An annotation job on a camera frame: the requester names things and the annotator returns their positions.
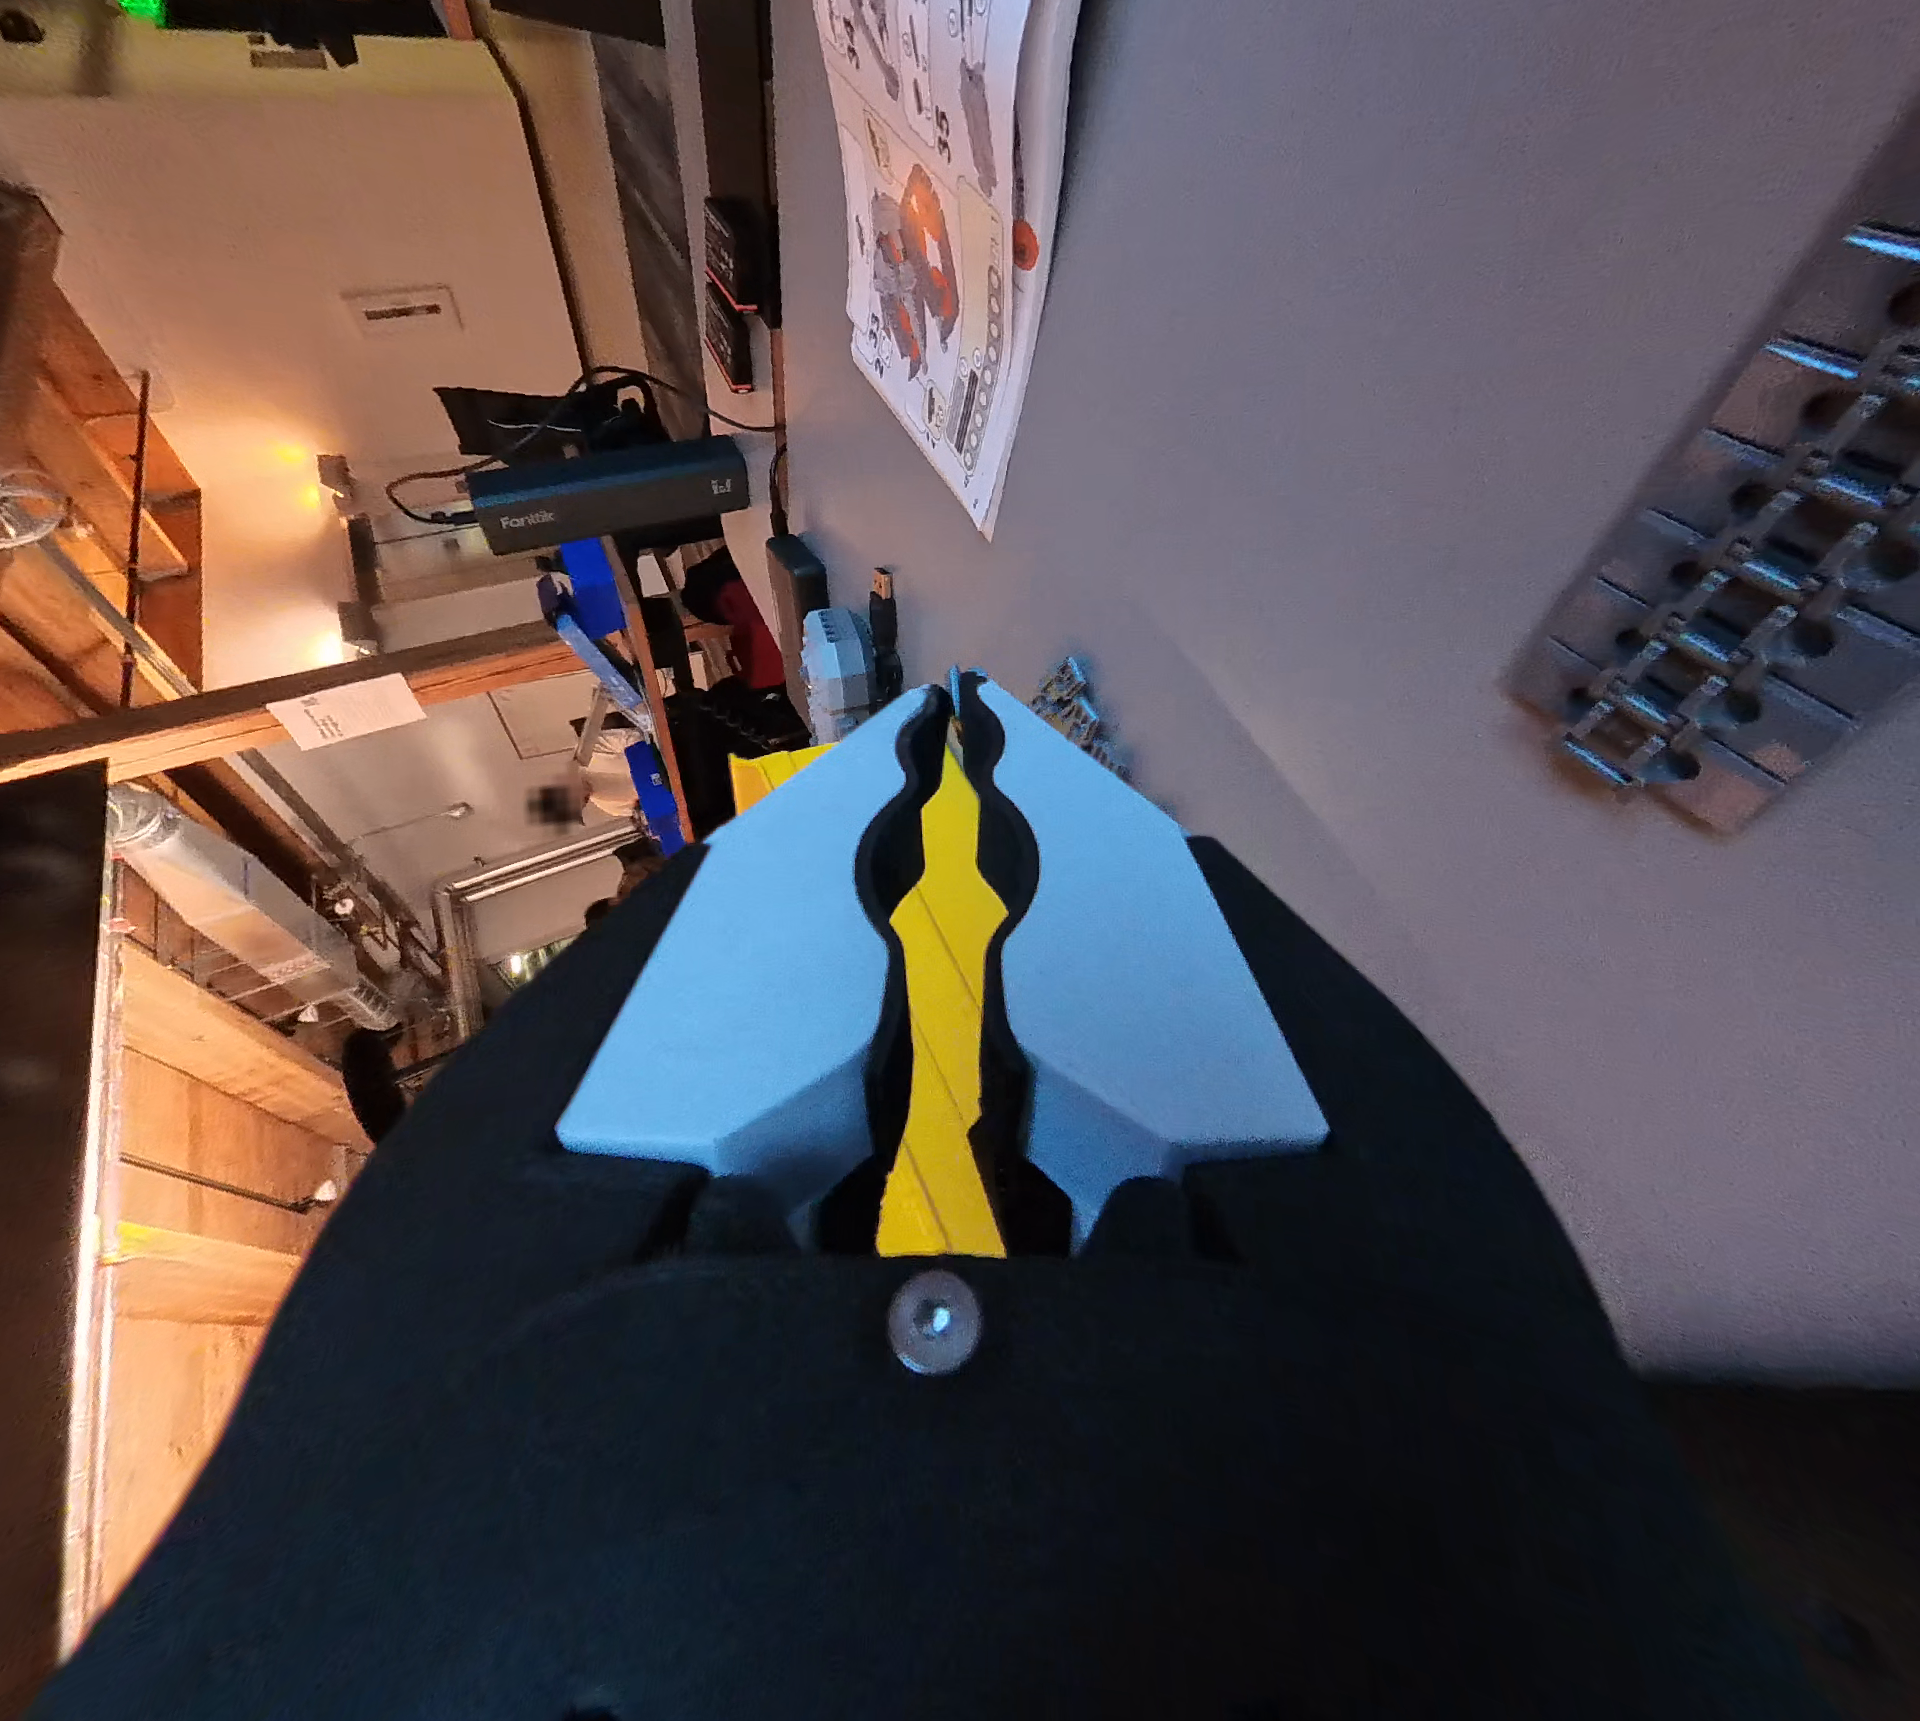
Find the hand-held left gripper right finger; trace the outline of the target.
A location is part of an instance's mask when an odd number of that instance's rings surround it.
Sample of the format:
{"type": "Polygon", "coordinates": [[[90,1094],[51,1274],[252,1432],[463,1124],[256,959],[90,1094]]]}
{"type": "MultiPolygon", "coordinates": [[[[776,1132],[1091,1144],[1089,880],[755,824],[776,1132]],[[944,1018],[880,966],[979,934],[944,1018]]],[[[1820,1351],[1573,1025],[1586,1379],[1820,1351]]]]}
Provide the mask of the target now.
{"type": "Polygon", "coordinates": [[[979,985],[969,1147],[1011,1256],[1070,1256],[1131,1180],[1327,1140],[1188,843],[986,679],[1001,731],[973,859],[1001,904],[979,985]]]}

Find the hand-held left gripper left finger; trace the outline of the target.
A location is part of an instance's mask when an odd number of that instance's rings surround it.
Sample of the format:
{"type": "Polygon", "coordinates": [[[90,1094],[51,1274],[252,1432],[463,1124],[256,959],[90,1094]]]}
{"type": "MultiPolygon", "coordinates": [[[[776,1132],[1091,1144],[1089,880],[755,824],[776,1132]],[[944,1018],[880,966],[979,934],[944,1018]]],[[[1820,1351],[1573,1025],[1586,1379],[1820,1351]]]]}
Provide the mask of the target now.
{"type": "Polygon", "coordinates": [[[914,1081],[893,920],[945,739],[947,690],[911,688],[714,835],[561,1149],[750,1180],[800,1245],[875,1252],[914,1081]]]}

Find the grey desk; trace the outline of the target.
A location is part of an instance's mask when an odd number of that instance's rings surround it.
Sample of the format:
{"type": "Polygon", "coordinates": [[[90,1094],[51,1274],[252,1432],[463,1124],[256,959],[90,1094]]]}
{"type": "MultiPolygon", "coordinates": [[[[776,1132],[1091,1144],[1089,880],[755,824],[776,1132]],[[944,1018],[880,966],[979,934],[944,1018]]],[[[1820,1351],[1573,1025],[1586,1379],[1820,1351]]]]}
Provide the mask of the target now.
{"type": "Polygon", "coordinates": [[[914,679],[1089,663],[1139,784],[1472,1084],[1621,1348],[1915,1386],[1915,701],[1733,838],[1502,681],[1915,90],[1915,0],[1083,0],[995,532],[852,364],[771,0],[792,510],[914,679]]]}

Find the yellow plastic bin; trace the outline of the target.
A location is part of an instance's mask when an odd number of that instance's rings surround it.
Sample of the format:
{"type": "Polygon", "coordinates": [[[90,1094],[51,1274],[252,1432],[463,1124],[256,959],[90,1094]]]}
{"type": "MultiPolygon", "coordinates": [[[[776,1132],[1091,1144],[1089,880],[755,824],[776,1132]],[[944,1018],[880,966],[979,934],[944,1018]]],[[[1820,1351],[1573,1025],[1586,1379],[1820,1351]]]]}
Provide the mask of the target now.
{"type": "Polygon", "coordinates": [[[1001,904],[975,867],[979,809],[953,756],[923,807],[923,875],[892,924],[901,943],[914,1093],[881,1188],[875,1254],[1000,1258],[967,1134],[979,1111],[982,982],[1001,904]]]}

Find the cluster of black track links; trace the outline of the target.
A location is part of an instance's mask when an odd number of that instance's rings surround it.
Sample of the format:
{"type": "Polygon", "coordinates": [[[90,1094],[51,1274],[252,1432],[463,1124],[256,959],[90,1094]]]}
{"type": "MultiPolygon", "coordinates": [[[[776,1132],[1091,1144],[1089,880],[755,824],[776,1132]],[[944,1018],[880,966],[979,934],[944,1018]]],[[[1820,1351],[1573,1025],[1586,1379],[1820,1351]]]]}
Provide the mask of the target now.
{"type": "Polygon", "coordinates": [[[1075,653],[1062,657],[1027,701],[1027,709],[1070,746],[1116,778],[1131,781],[1129,759],[1117,741],[1116,724],[1096,699],[1085,658],[1075,653]]]}

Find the grey electronic hub block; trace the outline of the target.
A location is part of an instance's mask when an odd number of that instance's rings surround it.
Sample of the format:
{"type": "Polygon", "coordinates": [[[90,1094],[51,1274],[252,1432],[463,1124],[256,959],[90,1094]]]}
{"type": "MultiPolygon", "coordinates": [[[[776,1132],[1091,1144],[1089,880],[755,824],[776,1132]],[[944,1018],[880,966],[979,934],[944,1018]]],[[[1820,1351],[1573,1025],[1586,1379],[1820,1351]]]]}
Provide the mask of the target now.
{"type": "Polygon", "coordinates": [[[874,606],[819,606],[802,625],[805,723],[814,746],[831,746],[899,696],[899,651],[878,635],[874,606]]]}

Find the workshop shelf with bins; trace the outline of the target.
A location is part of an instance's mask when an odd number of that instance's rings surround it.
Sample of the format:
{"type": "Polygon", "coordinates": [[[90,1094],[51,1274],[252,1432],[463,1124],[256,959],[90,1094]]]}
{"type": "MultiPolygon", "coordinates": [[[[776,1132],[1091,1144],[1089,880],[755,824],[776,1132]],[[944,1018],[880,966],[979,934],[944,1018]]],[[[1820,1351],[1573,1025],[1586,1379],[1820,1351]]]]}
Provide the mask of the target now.
{"type": "Polygon", "coordinates": [[[574,766],[585,786],[597,759],[617,766],[638,828],[671,857],[693,835],[652,645],[625,577],[597,540],[565,543],[539,564],[539,614],[590,679],[574,766]]]}

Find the black power adapter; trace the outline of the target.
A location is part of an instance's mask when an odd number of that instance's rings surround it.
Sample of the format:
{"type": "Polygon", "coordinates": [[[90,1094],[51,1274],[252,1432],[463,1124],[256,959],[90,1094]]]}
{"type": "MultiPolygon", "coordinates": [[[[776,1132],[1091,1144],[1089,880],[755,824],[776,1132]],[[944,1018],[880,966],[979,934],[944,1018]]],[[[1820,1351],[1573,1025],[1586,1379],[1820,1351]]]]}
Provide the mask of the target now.
{"type": "Polygon", "coordinates": [[[785,692],[796,710],[808,706],[803,679],[803,622],[810,612],[829,606],[827,571],[821,559],[796,532],[776,532],[765,543],[765,571],[773,599],[776,641],[785,692]]]}

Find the white paper sign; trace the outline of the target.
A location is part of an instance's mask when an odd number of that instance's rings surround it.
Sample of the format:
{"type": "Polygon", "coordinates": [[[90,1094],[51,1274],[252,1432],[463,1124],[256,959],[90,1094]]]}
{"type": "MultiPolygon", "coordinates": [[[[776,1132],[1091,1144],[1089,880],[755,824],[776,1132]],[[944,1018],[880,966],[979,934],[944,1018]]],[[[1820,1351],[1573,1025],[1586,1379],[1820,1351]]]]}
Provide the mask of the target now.
{"type": "Polygon", "coordinates": [[[425,720],[424,702],[400,674],[341,683],[274,701],[267,709],[271,720],[302,753],[341,748],[425,720]]]}

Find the black red small device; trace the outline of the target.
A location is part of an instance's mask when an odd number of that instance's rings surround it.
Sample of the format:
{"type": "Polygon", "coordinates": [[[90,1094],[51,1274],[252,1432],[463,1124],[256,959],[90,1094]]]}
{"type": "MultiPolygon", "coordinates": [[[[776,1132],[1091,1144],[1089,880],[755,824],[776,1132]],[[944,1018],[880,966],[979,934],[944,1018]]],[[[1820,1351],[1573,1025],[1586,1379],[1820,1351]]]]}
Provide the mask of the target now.
{"type": "Polygon", "coordinates": [[[735,395],[755,390],[755,327],[782,327],[771,231],[750,199],[707,195],[702,202],[700,329],[707,360],[735,395]]]}

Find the open instruction booklet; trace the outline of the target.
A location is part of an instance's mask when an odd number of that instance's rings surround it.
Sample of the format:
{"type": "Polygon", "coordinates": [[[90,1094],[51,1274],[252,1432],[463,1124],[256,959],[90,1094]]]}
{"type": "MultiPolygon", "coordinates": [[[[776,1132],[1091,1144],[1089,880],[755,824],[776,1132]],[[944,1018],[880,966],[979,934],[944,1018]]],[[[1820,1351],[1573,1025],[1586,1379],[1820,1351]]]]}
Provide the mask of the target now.
{"type": "Polygon", "coordinates": [[[853,364],[995,532],[1054,263],[1083,0],[810,0],[853,364]]]}

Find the silver ventilation duct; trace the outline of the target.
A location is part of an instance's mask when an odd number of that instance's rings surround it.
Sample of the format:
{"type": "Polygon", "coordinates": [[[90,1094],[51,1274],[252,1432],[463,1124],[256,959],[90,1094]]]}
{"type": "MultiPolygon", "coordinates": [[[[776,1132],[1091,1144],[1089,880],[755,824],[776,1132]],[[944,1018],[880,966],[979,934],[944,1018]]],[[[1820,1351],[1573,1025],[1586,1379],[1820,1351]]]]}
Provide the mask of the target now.
{"type": "Polygon", "coordinates": [[[402,1014],[361,973],[348,938],[228,836],[127,782],[108,786],[105,833],[155,898],[200,938],[299,1007],[331,1005],[359,1029],[402,1014]]]}

